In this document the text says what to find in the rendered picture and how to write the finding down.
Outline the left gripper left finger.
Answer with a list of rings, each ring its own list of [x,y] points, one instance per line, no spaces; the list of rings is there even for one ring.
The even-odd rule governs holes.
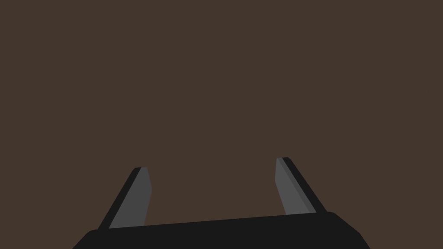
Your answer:
[[[99,225],[99,230],[143,226],[152,194],[146,167],[134,168]]]

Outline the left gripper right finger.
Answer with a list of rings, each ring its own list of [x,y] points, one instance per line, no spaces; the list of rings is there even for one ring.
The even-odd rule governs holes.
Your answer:
[[[307,180],[290,158],[276,159],[275,184],[285,214],[326,212]]]

